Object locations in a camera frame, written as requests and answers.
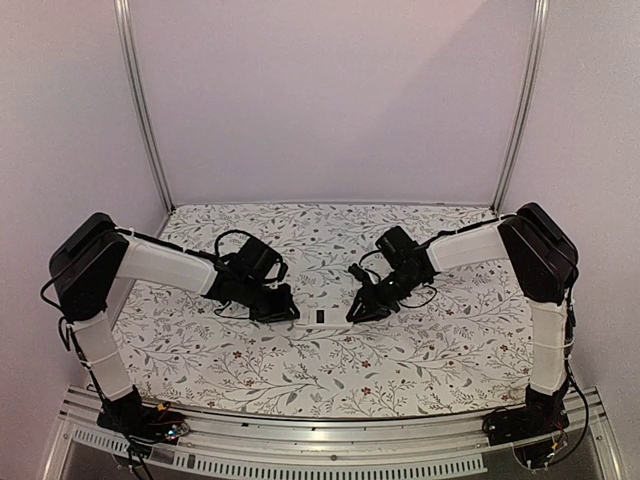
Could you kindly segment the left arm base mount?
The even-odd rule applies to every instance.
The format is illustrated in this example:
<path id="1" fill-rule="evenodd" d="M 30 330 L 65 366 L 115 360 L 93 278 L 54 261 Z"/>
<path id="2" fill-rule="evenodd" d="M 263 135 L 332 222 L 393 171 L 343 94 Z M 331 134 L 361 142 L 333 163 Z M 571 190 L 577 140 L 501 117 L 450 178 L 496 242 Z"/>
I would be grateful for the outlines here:
<path id="1" fill-rule="evenodd" d="M 170 402 L 146 406 L 133 396 L 106 400 L 97 425 L 144 443 L 176 444 L 190 432 L 186 417 L 171 409 Z"/>

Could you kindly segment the white remote control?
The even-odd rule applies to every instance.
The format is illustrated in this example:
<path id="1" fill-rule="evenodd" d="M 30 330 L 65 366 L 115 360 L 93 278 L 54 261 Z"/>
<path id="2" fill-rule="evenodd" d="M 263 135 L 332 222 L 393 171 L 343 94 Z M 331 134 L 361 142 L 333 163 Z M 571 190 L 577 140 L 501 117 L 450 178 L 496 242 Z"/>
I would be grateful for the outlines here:
<path id="1" fill-rule="evenodd" d="M 347 311 L 343 308 L 316 308 L 301 313 L 293 326 L 303 330 L 344 330 L 350 329 L 352 323 L 346 319 Z"/>

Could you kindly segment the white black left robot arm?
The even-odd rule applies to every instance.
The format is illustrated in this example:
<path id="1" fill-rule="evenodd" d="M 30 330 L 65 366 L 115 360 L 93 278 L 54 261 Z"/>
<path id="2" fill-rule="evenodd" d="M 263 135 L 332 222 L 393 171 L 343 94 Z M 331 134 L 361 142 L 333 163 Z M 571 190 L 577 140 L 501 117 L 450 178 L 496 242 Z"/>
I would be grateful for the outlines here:
<path id="1" fill-rule="evenodd" d="M 134 384 L 120 355 L 113 328 L 139 284 L 177 289 L 237 304 L 257 323 L 293 321 L 300 311 L 286 283 L 283 256 L 255 235 L 224 253 L 215 239 L 210 252 L 189 249 L 117 225 L 102 212 L 92 214 L 51 255 L 41 299 L 59 311 L 62 339 L 75 349 L 111 419 L 128 434 L 148 426 L 146 408 L 134 401 Z"/>

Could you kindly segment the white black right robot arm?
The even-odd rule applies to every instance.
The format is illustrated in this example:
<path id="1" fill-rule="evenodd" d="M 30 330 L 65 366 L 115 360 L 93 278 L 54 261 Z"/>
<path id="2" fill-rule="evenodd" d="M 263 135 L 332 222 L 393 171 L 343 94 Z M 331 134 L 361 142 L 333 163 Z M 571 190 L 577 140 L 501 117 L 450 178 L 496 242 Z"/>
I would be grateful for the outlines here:
<path id="1" fill-rule="evenodd" d="M 346 319 L 403 330 L 409 345 L 396 370 L 414 373 L 421 405 L 523 402 L 516 422 L 527 436 L 554 422 L 570 384 L 578 252 L 540 205 L 425 241 L 394 226 L 374 254 L 388 269 L 351 265 L 360 286 Z"/>

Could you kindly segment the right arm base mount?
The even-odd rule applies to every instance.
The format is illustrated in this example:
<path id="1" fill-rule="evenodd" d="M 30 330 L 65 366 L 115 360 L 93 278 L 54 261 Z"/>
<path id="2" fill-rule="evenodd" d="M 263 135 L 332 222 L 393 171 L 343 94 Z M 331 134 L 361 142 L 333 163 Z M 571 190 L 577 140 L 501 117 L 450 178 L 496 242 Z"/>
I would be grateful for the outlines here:
<path id="1" fill-rule="evenodd" d="M 532 403 L 517 408 L 500 407 L 482 419 L 482 431 L 491 446 L 518 442 L 564 430 L 569 418 L 564 405 Z"/>

